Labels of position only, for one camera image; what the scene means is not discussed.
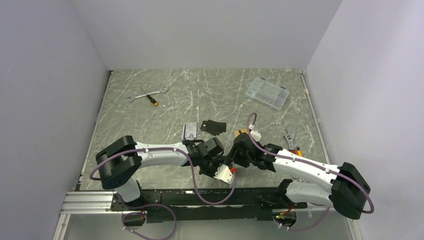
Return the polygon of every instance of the white enclosure wall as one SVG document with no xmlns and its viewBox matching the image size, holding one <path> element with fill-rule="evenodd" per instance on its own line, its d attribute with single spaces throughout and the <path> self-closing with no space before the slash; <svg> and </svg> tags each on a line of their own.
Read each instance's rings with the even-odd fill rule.
<svg viewBox="0 0 424 240">
<path fill-rule="evenodd" d="M 0 239 L 52 239 L 108 72 L 68 0 L 0 1 Z"/>
<path fill-rule="evenodd" d="M 334 164 L 371 186 L 366 240 L 423 239 L 424 3 L 344 0 L 306 69 Z"/>
<path fill-rule="evenodd" d="M 342 0 L 70 0 L 108 69 L 305 69 Z"/>
</svg>

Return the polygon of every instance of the marble tabletop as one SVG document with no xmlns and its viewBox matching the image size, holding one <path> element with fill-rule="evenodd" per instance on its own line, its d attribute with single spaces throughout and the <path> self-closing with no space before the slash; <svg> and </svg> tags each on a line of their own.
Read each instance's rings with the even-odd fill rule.
<svg viewBox="0 0 424 240">
<path fill-rule="evenodd" d="M 247 98 L 246 91 L 255 77 L 285 87 L 290 94 L 281 110 Z M 228 154 L 234 131 L 244 128 L 248 114 L 258 114 L 255 129 L 261 144 L 272 143 L 288 148 L 286 128 L 296 130 L 296 140 L 303 156 L 325 163 L 323 148 L 315 127 L 301 79 L 296 69 L 128 69 L 115 70 L 109 79 L 103 108 L 89 149 L 80 190 L 101 190 L 99 181 L 89 179 L 97 165 L 95 155 L 115 140 L 132 135 L 136 142 L 173 144 L 181 141 L 183 124 L 213 120 L 227 123 L 219 140 Z M 127 97 L 168 86 L 167 93 L 154 94 L 158 106 L 145 97 L 128 102 Z M 213 136 L 198 131 L 199 139 Z M 291 175 L 260 170 L 255 166 L 237 166 L 237 188 L 277 187 Z M 205 175 L 198 175 L 199 188 L 228 188 L 228 185 Z M 133 176 L 144 189 L 192 189 L 190 167 L 151 166 Z"/>
</svg>

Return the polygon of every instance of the plastic storage case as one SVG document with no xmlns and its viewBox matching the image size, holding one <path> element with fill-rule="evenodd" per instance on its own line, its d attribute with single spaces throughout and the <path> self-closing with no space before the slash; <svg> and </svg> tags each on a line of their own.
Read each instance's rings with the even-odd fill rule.
<svg viewBox="0 0 424 240">
<path fill-rule="evenodd" d="M 251 99 L 257 99 L 275 109 L 281 110 L 289 91 L 263 78 L 256 77 L 250 84 L 246 95 Z"/>
</svg>

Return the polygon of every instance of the metal bracket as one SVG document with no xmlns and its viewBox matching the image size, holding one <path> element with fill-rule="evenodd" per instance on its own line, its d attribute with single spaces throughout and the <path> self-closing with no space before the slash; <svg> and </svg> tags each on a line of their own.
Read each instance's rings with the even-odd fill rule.
<svg viewBox="0 0 424 240">
<path fill-rule="evenodd" d="M 122 214 L 132 212 L 111 211 L 113 196 L 113 191 L 69 191 L 66 193 L 60 214 Z"/>
</svg>

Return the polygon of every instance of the yellow object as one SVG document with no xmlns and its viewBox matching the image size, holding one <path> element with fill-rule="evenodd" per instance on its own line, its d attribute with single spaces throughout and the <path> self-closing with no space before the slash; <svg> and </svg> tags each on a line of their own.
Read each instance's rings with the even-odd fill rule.
<svg viewBox="0 0 424 240">
<path fill-rule="evenodd" d="M 241 130 L 235 130 L 234 131 L 234 135 L 237 137 L 238 135 L 240 135 L 241 133 L 248 133 L 248 129 L 247 128 L 242 128 Z"/>
</svg>

